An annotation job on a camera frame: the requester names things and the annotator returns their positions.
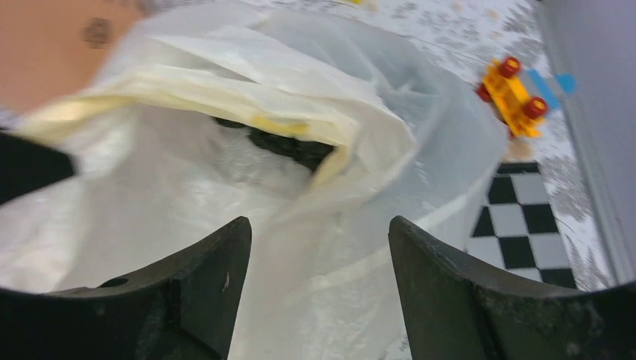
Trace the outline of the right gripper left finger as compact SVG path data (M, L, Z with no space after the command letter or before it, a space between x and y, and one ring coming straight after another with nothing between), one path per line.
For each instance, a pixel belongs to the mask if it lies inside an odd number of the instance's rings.
M226 359L251 252L237 217L96 288L1 291L3 359Z

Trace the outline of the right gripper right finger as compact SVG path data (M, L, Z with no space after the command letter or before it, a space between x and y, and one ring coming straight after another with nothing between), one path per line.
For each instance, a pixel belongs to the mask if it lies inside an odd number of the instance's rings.
M394 217L388 242L414 359L633 359L635 284L529 280Z

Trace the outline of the white translucent trash bag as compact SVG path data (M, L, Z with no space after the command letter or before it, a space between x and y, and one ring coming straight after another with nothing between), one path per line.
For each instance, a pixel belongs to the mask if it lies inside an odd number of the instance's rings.
M334 151L311 173L211 116ZM1 291L96 288L245 217L225 359L380 359L404 333L390 220L463 248L507 146L398 34L242 1L165 10L1 133Z

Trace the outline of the black plastic trash bag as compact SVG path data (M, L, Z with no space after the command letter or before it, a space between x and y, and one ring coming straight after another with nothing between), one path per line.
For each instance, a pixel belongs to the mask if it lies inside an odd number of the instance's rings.
M320 164L335 149L333 145L267 133L264 130L223 118L211 116L211 119L224 128L247 129L247 138L255 146L276 155L290 158L297 164L308 168L311 173L315 173Z

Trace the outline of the orange plastic trash bin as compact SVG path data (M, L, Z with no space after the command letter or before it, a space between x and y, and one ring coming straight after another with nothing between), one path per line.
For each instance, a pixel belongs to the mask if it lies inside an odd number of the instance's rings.
M150 1L2 1L1 105L25 113L87 85Z

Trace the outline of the black white checkerboard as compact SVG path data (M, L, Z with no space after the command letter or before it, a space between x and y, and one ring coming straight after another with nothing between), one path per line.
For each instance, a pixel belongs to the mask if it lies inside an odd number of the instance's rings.
M484 193L466 252L532 281L577 287L536 162L499 166Z

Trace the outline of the yellow red toy car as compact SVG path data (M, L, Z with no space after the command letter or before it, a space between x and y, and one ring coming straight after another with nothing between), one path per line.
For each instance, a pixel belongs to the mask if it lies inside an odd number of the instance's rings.
M545 95L533 88L530 72L513 56L494 59L488 66L475 93L492 104L511 138L535 138L551 109Z

